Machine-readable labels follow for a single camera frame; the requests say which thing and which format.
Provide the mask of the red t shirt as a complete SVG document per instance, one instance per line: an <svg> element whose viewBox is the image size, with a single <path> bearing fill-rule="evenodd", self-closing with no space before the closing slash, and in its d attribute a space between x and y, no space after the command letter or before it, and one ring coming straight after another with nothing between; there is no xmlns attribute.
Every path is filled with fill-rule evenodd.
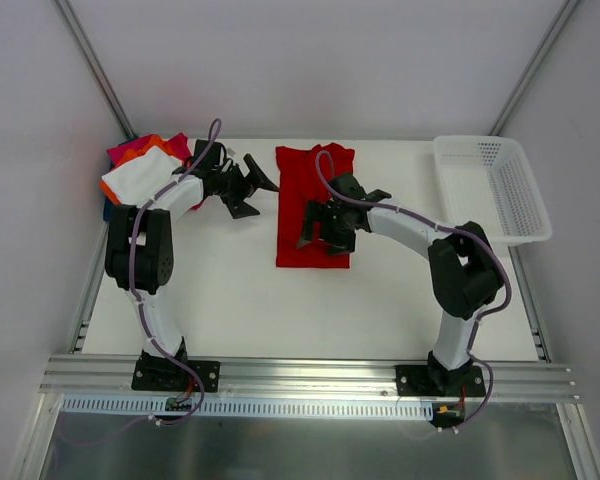
<svg viewBox="0 0 600 480"><path fill-rule="evenodd" d="M276 266L278 268L348 269L350 257L330 256L327 246L314 240L300 248L306 206L324 202L330 194L319 179L354 171L355 151L338 143L316 145L310 150L278 146L276 164L280 172Z"/></svg>

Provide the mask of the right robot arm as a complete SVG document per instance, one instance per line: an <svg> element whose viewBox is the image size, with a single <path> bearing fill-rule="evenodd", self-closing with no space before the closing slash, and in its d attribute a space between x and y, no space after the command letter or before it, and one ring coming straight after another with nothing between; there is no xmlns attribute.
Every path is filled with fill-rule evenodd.
<svg viewBox="0 0 600 480"><path fill-rule="evenodd" d="M510 281L482 227L435 222L409 210L383 190L366 192L350 174L326 185L331 197L308 201L299 247L320 240L331 256L350 254L356 233L380 235L427 260L432 290L442 318L426 369L406 380L419 395L458 396L468 389L474 361L471 349L481 319L495 312L498 292L511 291Z"/></svg>

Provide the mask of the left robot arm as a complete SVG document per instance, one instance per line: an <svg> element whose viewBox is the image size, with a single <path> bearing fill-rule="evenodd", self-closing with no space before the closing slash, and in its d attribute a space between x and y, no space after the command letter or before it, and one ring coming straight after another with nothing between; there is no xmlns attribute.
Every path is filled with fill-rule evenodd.
<svg viewBox="0 0 600 480"><path fill-rule="evenodd" d="M172 227L212 196L234 219L258 215L248 198L258 190L279 188L250 154L243 160L237 164L219 142L199 140L184 160L153 146L103 178L114 203L105 272L130 300L145 337L131 384L136 391L218 388L219 363L189 359L170 311L166 286L175 266Z"/></svg>

